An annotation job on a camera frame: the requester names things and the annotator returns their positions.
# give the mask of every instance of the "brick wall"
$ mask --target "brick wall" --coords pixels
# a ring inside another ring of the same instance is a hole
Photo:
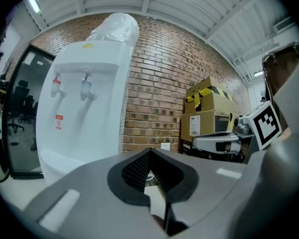
[[[61,24],[32,44],[52,54],[85,40],[108,14],[86,16]],[[233,91],[235,109],[250,109],[248,91],[228,62],[189,32],[161,20],[133,15],[140,36],[131,61],[124,150],[158,147],[170,142],[178,149],[179,122],[186,90],[213,76]]]

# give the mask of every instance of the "ceiling light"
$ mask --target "ceiling light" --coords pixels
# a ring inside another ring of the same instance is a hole
[[[40,11],[40,8],[39,8],[39,6],[38,6],[36,0],[28,0],[28,1],[29,1],[29,3],[31,4],[33,10],[34,10],[36,13],[38,13],[38,12]]]
[[[256,76],[262,75],[263,73],[264,73],[263,71],[258,72],[258,73],[254,73],[254,76],[256,77]]]

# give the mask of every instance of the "white faucet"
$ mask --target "white faucet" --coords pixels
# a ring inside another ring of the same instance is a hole
[[[89,77],[92,77],[92,73],[89,67],[83,67],[83,70],[85,71],[85,77],[83,78],[81,85],[81,100],[85,101],[88,98],[93,101],[96,99],[97,95],[91,90],[92,82],[88,80]]]
[[[51,87],[51,97],[55,97],[57,93],[60,93],[60,96],[63,98],[66,96],[66,92],[64,89],[62,89],[61,86],[61,81],[58,80],[58,78],[61,78],[61,71],[59,68],[55,68],[54,72],[56,74],[53,82],[52,82],[52,87]]]

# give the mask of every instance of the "ceiling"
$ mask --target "ceiling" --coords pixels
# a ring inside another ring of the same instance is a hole
[[[84,15],[137,13],[178,25],[203,39],[235,68],[245,82],[253,79],[248,61],[279,46],[274,25],[288,17],[279,0],[37,0],[35,13],[27,0],[19,14],[30,14],[38,33]]]

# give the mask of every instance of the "glass door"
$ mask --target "glass door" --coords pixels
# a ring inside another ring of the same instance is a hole
[[[43,82],[54,58],[30,45],[12,74],[3,107],[2,140],[13,178],[42,177],[35,119]]]

